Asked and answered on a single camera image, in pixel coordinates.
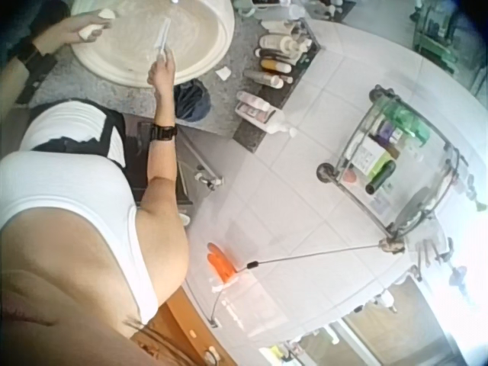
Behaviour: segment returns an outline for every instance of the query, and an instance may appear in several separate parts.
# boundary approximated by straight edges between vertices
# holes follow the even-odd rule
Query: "small white paper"
[[[215,72],[223,81],[226,81],[230,75],[232,74],[232,72],[230,71],[230,69],[227,67],[227,66],[224,66],[222,69],[220,70],[217,70]]]

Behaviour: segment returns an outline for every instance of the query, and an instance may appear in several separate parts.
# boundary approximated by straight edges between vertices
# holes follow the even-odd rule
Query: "toiletry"
[[[269,108],[271,107],[271,105],[264,99],[256,97],[255,95],[252,95],[246,91],[238,91],[237,99],[243,101],[246,104],[249,104],[253,108],[260,109],[264,112],[269,111]]]
[[[103,19],[115,19],[115,13],[111,9],[102,9],[99,13],[98,16]],[[100,29],[103,29],[103,25],[101,24],[90,24],[81,29],[78,32],[78,35],[83,39],[87,40],[91,35],[93,31],[98,31]]]
[[[244,76],[259,84],[271,86],[276,89],[282,88],[284,84],[278,75],[273,75],[268,72],[244,70]]]
[[[240,102],[236,107],[236,113],[240,117],[267,133],[288,132],[292,137],[297,135],[295,128],[286,125],[282,110],[271,106],[270,111],[266,113],[266,118],[263,118],[260,112],[265,113],[262,111],[256,112],[256,109],[243,102]]]
[[[298,43],[290,36],[282,36],[280,34],[267,34],[261,37],[259,46],[270,50],[281,51],[285,55],[307,51],[307,46],[304,43]]]
[[[395,127],[398,127],[407,135],[418,139],[422,143],[422,146],[429,140],[430,129],[425,122],[421,117],[404,106],[394,104],[388,107],[384,114]]]
[[[374,194],[379,187],[395,172],[397,164],[393,160],[386,162],[381,170],[373,177],[373,179],[366,185],[366,193]]]
[[[392,143],[382,140],[378,135],[370,136],[370,138],[376,141],[378,145],[382,146],[386,151],[388,151],[391,157],[395,160],[400,157],[400,151],[398,151],[398,149]]]
[[[373,178],[380,171],[381,167],[392,158],[385,148],[380,146],[369,136],[366,136],[361,143],[363,137],[363,133],[358,133],[354,136],[345,152],[345,157],[351,161],[352,165],[354,165],[358,171]],[[357,147],[358,151],[355,153],[354,157],[352,157],[352,153]]]
[[[291,0],[233,0],[233,7],[239,15],[248,18],[259,9],[288,6]]]
[[[307,11],[303,6],[291,4],[290,6],[276,6],[265,10],[257,10],[254,13],[254,18],[261,21],[295,21],[305,17],[306,14]]]
[[[295,27],[296,21],[262,21],[261,26],[271,34],[288,34],[291,35]]]
[[[287,55],[285,55],[284,53],[281,53],[280,51],[268,50],[265,48],[264,49],[263,48],[255,49],[254,54],[256,57],[259,57],[261,59],[264,59],[264,58],[276,59],[277,57],[280,57],[284,63],[287,62],[288,59],[290,59]]]
[[[246,120],[253,119],[260,124],[266,124],[275,111],[264,112],[260,109],[251,107],[249,104],[244,103],[243,101],[240,101],[236,107],[236,113]]]
[[[286,82],[287,84],[293,84],[293,77],[287,75],[280,75],[280,79]]]
[[[278,71],[284,74],[289,74],[291,72],[291,65],[288,65],[287,63],[281,63],[274,59],[261,60],[261,66],[263,69]]]
[[[271,86],[272,88],[275,89],[281,89],[284,86],[284,81],[278,76],[277,82],[272,82],[272,83],[270,82],[269,84],[265,82],[264,85]]]

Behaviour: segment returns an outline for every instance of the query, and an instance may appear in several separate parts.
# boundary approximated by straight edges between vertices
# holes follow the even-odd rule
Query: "sink basin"
[[[154,44],[165,18],[171,18],[168,45],[176,59],[175,84],[214,67],[229,49],[234,31],[230,0],[75,0],[72,14],[109,8],[117,13],[111,29],[94,43],[73,45],[80,62],[102,78],[149,88],[147,72],[157,56]]]

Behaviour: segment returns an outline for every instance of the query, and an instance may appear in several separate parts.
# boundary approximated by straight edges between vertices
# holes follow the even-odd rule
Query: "orange object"
[[[218,246],[209,242],[207,248],[210,251],[207,255],[208,262],[215,269],[222,282],[226,284],[237,274],[236,268]]]

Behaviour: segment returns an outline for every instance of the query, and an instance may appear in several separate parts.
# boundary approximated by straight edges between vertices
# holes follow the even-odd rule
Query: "metal rod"
[[[326,254],[340,253],[340,252],[349,252],[351,250],[369,249],[369,248],[377,248],[377,247],[378,247],[378,245],[375,244],[375,245],[372,245],[372,246],[355,246],[355,247],[352,247],[352,248],[333,249],[333,250],[328,250],[328,251],[325,251],[325,252],[318,252],[318,253],[311,253],[311,254],[304,254],[304,255],[295,255],[293,257],[270,259],[268,261],[259,261],[259,264],[260,265],[264,265],[264,264],[267,264],[267,263],[293,261],[294,259],[302,259],[302,258],[316,257],[318,255],[326,255]]]

